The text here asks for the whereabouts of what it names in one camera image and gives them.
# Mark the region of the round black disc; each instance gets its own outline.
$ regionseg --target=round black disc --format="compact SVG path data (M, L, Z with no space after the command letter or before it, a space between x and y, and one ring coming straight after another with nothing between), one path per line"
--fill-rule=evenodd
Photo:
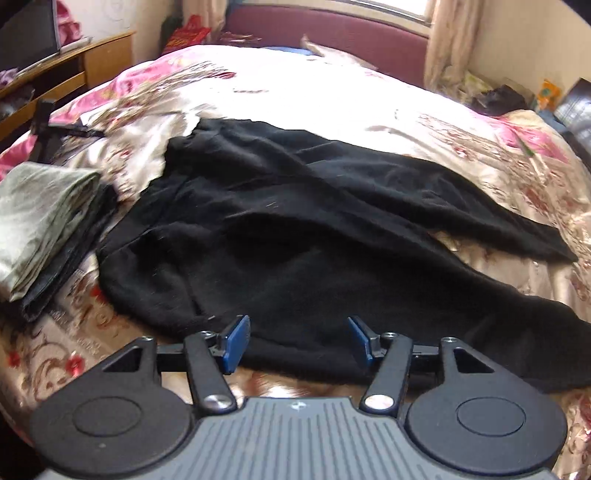
M412 404L405 428L440 463L504 476L551 468L566 420L558 405L517 377L458 374Z
M173 453L191 431L189 406L160 385L155 341L138 339L126 350L52 395L31 416L37 452L68 477L133 476Z

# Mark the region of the pink cloth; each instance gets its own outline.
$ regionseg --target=pink cloth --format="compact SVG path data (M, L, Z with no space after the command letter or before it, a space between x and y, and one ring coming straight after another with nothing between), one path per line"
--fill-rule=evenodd
M62 47L82 38L80 23L74 21L70 10L61 0L57 0L57 24Z
M109 83L79 96L56 110L51 119L54 122L74 123L83 113L133 92L144 82L154 82L193 63L203 61L199 52L199 47L189 47L160 57L158 60L132 67ZM4 179L13 167L29 157L36 139L37 137L27 134L0 154L0 180Z
M517 134L525 144L535 153L546 157L555 158L561 162L568 163L569 159L562 152L560 147L552 140L546 132L536 128L527 128L512 124L503 118L493 118L481 116L494 130L499 139L507 146L519 148L519 143L515 134Z

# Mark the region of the curtain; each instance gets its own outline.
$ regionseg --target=curtain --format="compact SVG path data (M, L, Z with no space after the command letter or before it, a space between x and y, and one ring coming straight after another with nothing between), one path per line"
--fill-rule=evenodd
M464 78L484 0L438 0L425 60L425 88L453 90Z
M183 0L183 18L200 15L204 27L212 29L212 37L216 38L226 19L228 0Z

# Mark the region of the satin bedsheet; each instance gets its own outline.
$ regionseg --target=satin bedsheet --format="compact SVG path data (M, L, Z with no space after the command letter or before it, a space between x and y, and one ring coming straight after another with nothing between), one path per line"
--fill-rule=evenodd
M454 170L503 207L559 228L579 262L548 265L445 232L433 235L473 268L524 294L566 303L582 320L591 320L591 176L533 112L489 119L361 67L281 51L197 46L136 66L56 112L59 121L82 118L108 132L90 145L69 141L59 163L100 169L118 191L121 218L160 175L167 140L187 135L205 117L305 129ZM519 139L531 151L520 148ZM0 155L0 177L26 159L33 143L25 135ZM0 406L24 438L28 416L39 402L133 338L154 334L118 315L97 278L96 258L90 255L35 325L16 330L0 319ZM244 368L228 381L239 400L253 395L351 395L358 400L363 391L357 385L318 384ZM190 401L183 374L164 374L163 382ZM586 479L591 474L591 388L553 397L569 422L554 471L560 478Z

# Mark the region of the headboard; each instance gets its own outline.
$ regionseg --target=headboard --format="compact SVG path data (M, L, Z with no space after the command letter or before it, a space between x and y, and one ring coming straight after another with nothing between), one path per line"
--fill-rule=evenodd
M390 24L304 7L239 5L224 30L253 34L262 47L299 48L307 34L314 43L352 53L381 73L423 86L427 39Z

